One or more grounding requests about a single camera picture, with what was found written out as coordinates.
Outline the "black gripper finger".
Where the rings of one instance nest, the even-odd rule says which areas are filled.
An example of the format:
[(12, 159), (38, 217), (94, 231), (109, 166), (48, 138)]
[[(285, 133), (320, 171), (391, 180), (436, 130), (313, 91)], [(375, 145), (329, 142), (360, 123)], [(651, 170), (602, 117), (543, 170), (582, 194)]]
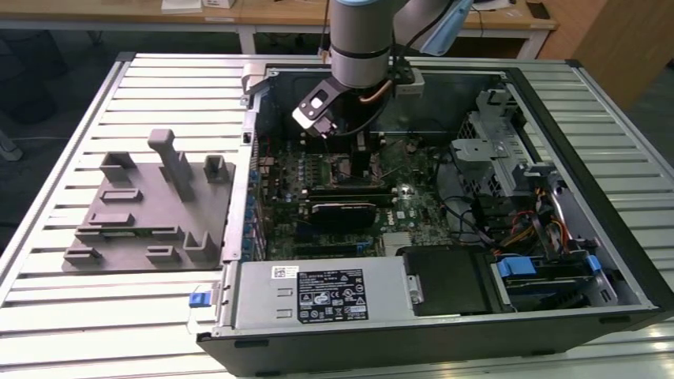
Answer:
[(367, 176), (368, 164), (369, 148), (367, 137), (364, 132), (359, 132), (352, 142), (351, 174), (359, 178), (364, 178)]

